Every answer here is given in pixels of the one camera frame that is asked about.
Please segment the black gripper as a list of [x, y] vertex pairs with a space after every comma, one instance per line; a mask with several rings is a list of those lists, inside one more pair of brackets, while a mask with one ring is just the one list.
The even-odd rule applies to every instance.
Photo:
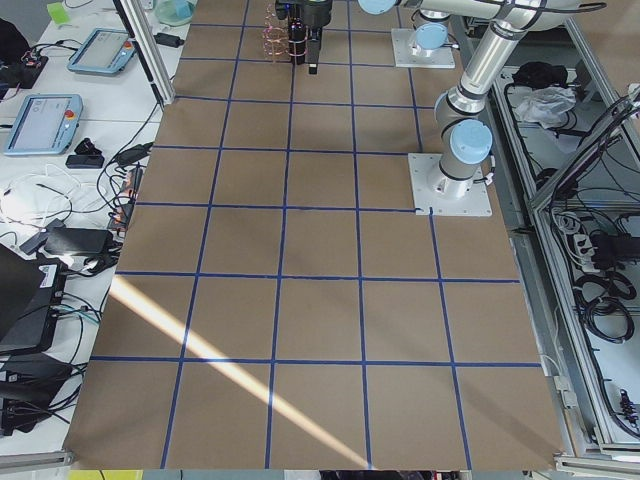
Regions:
[[277, 18], [300, 21], [310, 28], [307, 35], [306, 60], [310, 75], [318, 73], [321, 29], [331, 21], [332, 0], [277, 0]]

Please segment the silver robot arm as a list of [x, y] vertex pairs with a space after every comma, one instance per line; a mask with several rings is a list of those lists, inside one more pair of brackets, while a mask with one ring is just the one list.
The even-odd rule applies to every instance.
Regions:
[[361, 1], [360, 8], [380, 15], [394, 7], [421, 10], [431, 17], [449, 15], [490, 21], [458, 84], [438, 100], [435, 119], [443, 140], [439, 163], [426, 176], [430, 191], [447, 200], [464, 197], [479, 165], [489, 156], [493, 137], [477, 119], [487, 94], [518, 42], [530, 31], [550, 30], [578, 13], [606, 7], [602, 1]]
[[409, 41], [414, 56], [430, 56], [442, 48], [458, 49], [456, 41], [451, 41], [448, 26], [444, 23], [427, 22], [416, 26]]

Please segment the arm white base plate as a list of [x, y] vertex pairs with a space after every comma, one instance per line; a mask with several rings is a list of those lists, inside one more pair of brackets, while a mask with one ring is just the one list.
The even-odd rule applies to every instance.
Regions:
[[396, 67], [453, 69], [455, 60], [445, 27], [427, 25], [413, 29], [392, 29]]
[[474, 176], [458, 181], [440, 169], [441, 154], [408, 155], [411, 189], [416, 215], [490, 217], [492, 207], [484, 175], [477, 165]]

